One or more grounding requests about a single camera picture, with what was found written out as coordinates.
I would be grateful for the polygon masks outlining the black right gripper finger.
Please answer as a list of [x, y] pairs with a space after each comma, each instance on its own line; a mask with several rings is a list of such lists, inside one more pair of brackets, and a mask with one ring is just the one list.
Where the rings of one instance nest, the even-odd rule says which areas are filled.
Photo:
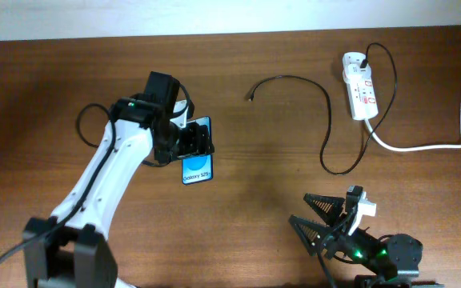
[[315, 256], [321, 251], [323, 239], [331, 232], [329, 226], [311, 220], [291, 215], [288, 219], [291, 227], [299, 236], [302, 244], [310, 256]]
[[305, 194], [303, 201], [325, 222], [333, 226], [343, 212], [344, 198]]

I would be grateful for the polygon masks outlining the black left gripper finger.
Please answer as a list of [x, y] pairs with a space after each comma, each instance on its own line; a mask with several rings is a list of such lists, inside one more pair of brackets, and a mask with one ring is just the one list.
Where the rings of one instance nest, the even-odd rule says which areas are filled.
[[184, 147], [182, 150], [180, 150], [177, 153], [176, 159], [184, 160], [184, 159], [198, 157], [198, 156], [205, 156], [205, 155], [213, 154], [213, 153], [214, 153], [213, 146], [202, 147], [202, 148]]
[[210, 146], [208, 127], [196, 122], [189, 123], [184, 134], [184, 147], [202, 148], [208, 146]]

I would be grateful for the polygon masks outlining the blue Galaxy smartphone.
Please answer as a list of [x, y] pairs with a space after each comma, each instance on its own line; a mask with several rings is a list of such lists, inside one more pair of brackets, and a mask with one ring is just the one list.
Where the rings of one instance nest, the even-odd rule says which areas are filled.
[[[198, 118], [189, 123], [196, 122], [199, 125], [206, 125], [210, 135], [210, 145], [212, 145], [211, 138], [211, 120], [209, 116]], [[198, 156], [182, 160], [182, 183], [184, 185], [191, 185], [198, 182], [210, 181], [213, 178], [213, 159], [212, 154], [205, 156]]]

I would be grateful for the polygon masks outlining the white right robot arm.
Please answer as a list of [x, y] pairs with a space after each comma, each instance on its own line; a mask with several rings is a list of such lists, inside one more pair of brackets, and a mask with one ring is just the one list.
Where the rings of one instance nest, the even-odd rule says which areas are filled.
[[303, 200], [323, 220], [321, 223], [289, 217], [289, 223], [310, 256], [318, 258], [331, 287], [324, 258], [360, 265], [372, 272], [357, 275], [354, 287], [441, 287], [437, 282], [417, 282], [423, 244], [408, 234], [386, 234], [376, 238], [360, 229], [365, 216], [374, 217], [376, 205], [361, 186], [352, 186], [344, 198], [305, 194]]

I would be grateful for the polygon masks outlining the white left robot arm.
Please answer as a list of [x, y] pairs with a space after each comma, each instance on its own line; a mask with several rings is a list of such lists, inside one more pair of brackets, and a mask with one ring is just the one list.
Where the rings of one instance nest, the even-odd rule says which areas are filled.
[[186, 87], [169, 74], [150, 73], [142, 93], [105, 109], [101, 142], [74, 189], [49, 218], [31, 218], [23, 231], [28, 287], [127, 287], [108, 238], [136, 170], [214, 153], [210, 127], [192, 118]]

